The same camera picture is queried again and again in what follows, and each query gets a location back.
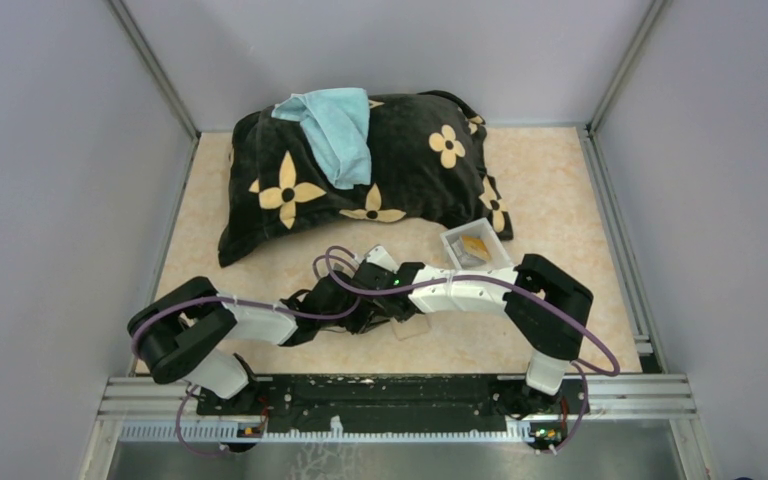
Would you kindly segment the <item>beige card holder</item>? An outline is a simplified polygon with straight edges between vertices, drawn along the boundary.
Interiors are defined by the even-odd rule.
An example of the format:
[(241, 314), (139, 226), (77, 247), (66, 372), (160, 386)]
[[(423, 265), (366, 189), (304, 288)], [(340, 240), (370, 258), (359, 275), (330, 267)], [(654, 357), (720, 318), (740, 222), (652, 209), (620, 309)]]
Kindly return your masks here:
[(392, 319), (390, 327), (395, 339), (398, 341), (426, 335), (432, 330), (430, 321), (425, 315), (414, 315), (403, 321)]

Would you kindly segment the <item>white plastic tray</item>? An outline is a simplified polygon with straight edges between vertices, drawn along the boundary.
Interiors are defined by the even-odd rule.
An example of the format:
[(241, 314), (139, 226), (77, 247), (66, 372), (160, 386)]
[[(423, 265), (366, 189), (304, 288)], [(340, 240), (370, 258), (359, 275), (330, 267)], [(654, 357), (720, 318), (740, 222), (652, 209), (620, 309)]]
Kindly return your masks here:
[(508, 252), (486, 219), (447, 230), (440, 239), (450, 263), (458, 270), (495, 270), (513, 266)]

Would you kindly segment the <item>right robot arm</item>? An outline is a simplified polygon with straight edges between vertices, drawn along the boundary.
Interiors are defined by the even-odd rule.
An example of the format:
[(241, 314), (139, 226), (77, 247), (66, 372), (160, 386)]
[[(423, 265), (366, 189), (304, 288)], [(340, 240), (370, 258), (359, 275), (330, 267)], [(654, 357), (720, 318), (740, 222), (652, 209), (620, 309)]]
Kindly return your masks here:
[(579, 358), (594, 295), (560, 267), (537, 254), (499, 269), (446, 270), (406, 262), (390, 271), (363, 261), (350, 280), (386, 315), (481, 313), (512, 322), (533, 348), (523, 398), (536, 412), (550, 411), (562, 398), (562, 380)]

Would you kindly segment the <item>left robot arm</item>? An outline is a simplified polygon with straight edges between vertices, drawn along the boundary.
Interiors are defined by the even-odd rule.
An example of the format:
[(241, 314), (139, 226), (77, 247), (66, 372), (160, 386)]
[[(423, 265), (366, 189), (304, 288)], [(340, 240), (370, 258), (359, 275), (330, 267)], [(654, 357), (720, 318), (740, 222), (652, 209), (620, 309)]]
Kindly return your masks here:
[(328, 328), (364, 333), (384, 322), (369, 301), (322, 278), (273, 303), (235, 297), (194, 277), (135, 314), (127, 324), (131, 348), (159, 385), (186, 381), (220, 397), (237, 414), (260, 399), (249, 365), (219, 348), (225, 340), (255, 340), (281, 347), (312, 341)]

